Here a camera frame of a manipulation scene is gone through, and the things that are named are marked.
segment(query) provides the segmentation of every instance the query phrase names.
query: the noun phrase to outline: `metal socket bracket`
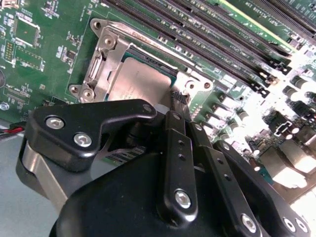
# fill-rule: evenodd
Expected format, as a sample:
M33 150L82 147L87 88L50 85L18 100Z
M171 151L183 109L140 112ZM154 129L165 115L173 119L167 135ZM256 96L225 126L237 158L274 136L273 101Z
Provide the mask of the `metal socket bracket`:
M197 65L187 58L179 55L159 42L150 39L148 36L130 28L129 26L102 19L92 19L90 27L99 38L95 47L91 63L82 85L72 84L69 91L78 98L81 103L105 101L111 88L115 83L114 73L123 59L124 54L130 49L136 49L139 53L153 58L167 68L176 71L177 80L172 88L189 98L193 98L198 91L211 91L213 80L197 69ZM145 44L166 57L181 63L187 67L186 71L179 70L176 66L170 65L140 45Z

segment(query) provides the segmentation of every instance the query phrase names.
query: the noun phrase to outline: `microchip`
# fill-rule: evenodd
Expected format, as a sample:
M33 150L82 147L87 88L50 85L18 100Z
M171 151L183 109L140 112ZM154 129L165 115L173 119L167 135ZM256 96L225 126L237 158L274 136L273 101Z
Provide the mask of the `microchip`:
M295 39L289 39L288 43L290 46L293 46L294 48L298 48L300 46L300 43Z
M44 8L50 9L51 3L49 1L45 2Z
M15 20L15 37L17 40L34 47L37 44L40 27L22 18Z
M70 58L71 60L74 60L74 59L75 59L75 56L76 56L76 53L73 52L73 51L71 51L71 50L68 50L68 51L66 52L66 56L67 56L67 58Z
M311 58L311 57L314 56L314 52L311 52L311 51L307 50L307 51L304 53L304 55L305 55L306 57Z

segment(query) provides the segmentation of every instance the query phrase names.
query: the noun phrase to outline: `metal plate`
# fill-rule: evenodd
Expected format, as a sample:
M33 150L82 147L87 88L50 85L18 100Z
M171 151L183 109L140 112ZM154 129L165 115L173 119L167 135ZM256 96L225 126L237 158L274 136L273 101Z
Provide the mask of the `metal plate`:
M144 99L155 105L170 85L169 77L133 58L127 58L117 73L108 100Z

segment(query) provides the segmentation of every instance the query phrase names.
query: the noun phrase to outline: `silver screw head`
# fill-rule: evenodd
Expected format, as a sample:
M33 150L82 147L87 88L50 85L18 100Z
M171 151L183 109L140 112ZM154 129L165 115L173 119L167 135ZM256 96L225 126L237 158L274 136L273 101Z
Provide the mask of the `silver screw head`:
M308 233L308 229L306 227L306 225L299 219L295 218L296 223L298 224L298 226L302 229L302 231L304 231L305 233Z
M74 142L80 147L89 147L92 144L91 138L83 132L74 136Z
M296 232L295 226L293 225L293 223L292 223L289 219L284 218L284 222L285 222L286 226L287 226L292 232Z
M251 232L251 233L256 233L257 227L254 221L247 216L246 214L241 215L241 221L243 225Z
M180 120L181 118L177 115L177 114L175 114L175 113L173 113L173 116L175 117L175 119L177 119L177 120Z
M52 129L61 129L65 126L65 123L60 118L50 117L46 120L46 125Z
M223 144L223 147L227 150L227 151L229 151L229 146L227 145L227 144Z
M8 103L6 103L6 102L1 102L0 103L0 110L6 111L8 109L10 109L10 106L9 106Z
M195 127L197 130L202 131L202 127L200 125L196 124Z
M184 191L176 191L175 198L177 203L184 209L188 209L191 206L191 200Z
M144 110L146 110L146 111L148 111L148 112L151 112L152 111L152 108L150 108L150 106L149 105L143 105L143 108L144 108Z

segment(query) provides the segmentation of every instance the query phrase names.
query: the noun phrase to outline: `electronic component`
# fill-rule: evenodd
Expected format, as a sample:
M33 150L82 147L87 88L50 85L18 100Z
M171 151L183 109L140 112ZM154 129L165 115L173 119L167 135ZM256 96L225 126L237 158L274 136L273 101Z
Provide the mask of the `electronic component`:
M18 0L1 0L0 4L1 8L18 8Z
M212 137L217 131L217 129L215 127L213 127L212 125L210 125L204 121L201 122L201 126L205 130L206 135L209 137Z
M251 149L254 156L257 156L260 154L260 150L258 149L254 141L247 141L247 144L249 145L249 148Z
M270 147L261 156L260 161L275 182L288 188L303 188L307 185L305 177L288 167L283 161L281 151Z
M69 59L71 59L71 60L74 60L75 57L76 57L76 53L73 52L73 51L71 51L71 50L68 50L68 51L66 52L66 57L69 58Z
M44 8L50 9L51 8L51 2L50 1L46 1L45 4L44 4Z
M304 80L302 78L299 78L295 84L297 88L303 90L303 91L311 91L311 92L316 92L316 83Z
M222 105L226 106L229 109L233 109L236 106L238 106L238 102L233 99L233 97L227 95L227 94L222 94L219 97L219 101L221 102Z
M235 133L235 134L240 135L240 134L243 132L243 128L240 127L240 126L238 125L238 123L235 122L235 121L233 121L233 122L229 125L229 127L231 128L232 132Z
M301 43L299 43L296 39L289 39L287 42L290 44L290 46L296 49L299 49L302 46Z
M301 98L300 93L296 89L294 89L294 88L292 88L290 86L287 86L283 90L283 92L291 101L296 102L296 101L299 101L300 98Z
M155 105L171 85L169 77L130 57L121 63L113 76L116 79L108 92L109 101L138 98Z
M316 150L316 132L308 125L305 125L296 134L296 137L310 149Z
M309 123L314 123L316 120L316 111L310 108L302 101L298 101L292 106L293 111L302 119L307 120Z
M213 113L216 116L223 118L223 119L230 117L232 115L232 112L221 104L216 103L215 105L212 106L212 109L213 109Z
M286 119L280 112L275 114L268 125L275 136L279 137L282 135L286 140L292 139L293 134L299 132L299 128Z
M215 128L220 128L225 124L223 120L221 120L217 115L213 113L206 113L205 118L207 123Z
M40 27L23 18L16 18L14 34L21 43L35 47L38 42Z
M242 111L238 114L238 117L244 124L248 124L251 121L251 117L246 111Z
M258 161L256 161L255 158L250 158L249 164L255 171L259 171L261 169L261 164Z
M48 100L43 100L42 106L50 106L50 102Z
M220 135L220 139L229 143L229 144L232 144L234 141L232 140L232 138L230 137L230 135L228 135L227 133L223 133Z
M316 168L316 159L307 155L294 141L285 141L279 148L296 169L309 173Z

